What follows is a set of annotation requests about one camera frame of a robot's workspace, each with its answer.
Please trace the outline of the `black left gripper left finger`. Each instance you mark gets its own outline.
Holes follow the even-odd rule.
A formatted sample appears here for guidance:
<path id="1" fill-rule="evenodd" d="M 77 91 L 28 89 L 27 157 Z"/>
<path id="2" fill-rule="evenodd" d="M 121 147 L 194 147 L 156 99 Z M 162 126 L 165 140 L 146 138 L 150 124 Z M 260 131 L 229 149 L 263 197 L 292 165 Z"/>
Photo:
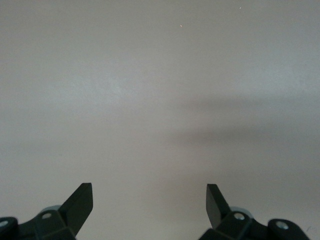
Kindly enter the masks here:
<path id="1" fill-rule="evenodd" d="M 93 210 L 91 183 L 82 183 L 62 205 L 44 208 L 31 220 L 0 218 L 2 240 L 75 240 Z"/>

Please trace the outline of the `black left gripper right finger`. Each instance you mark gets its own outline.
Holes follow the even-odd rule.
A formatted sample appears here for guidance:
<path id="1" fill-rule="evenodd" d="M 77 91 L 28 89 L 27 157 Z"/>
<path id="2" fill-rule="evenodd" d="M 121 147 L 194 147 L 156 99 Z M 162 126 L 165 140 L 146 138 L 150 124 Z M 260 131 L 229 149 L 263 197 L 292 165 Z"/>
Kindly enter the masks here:
<path id="1" fill-rule="evenodd" d="M 206 186 L 206 212 L 211 224 L 201 240 L 308 240 L 294 222 L 274 218 L 267 225 L 238 208 L 230 208 L 216 184 Z"/>

